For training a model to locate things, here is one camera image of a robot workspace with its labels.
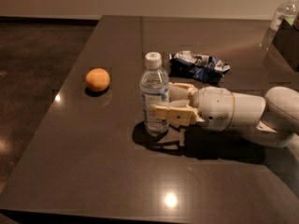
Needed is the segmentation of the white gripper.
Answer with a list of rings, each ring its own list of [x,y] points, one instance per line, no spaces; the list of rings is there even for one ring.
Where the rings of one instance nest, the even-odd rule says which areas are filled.
[[[234,111],[234,96],[223,88],[205,87],[198,90],[189,83],[169,83],[171,101],[191,100],[192,106],[156,105],[154,115],[177,126],[198,124],[202,128],[221,132],[228,127]]]

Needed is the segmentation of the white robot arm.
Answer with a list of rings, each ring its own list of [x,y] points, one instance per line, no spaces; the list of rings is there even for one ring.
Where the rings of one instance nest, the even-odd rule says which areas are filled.
[[[285,147],[299,134],[299,92],[274,87],[263,97],[225,88],[197,89],[187,83],[169,85],[170,100],[153,107],[154,117],[176,126],[234,131],[266,147]]]

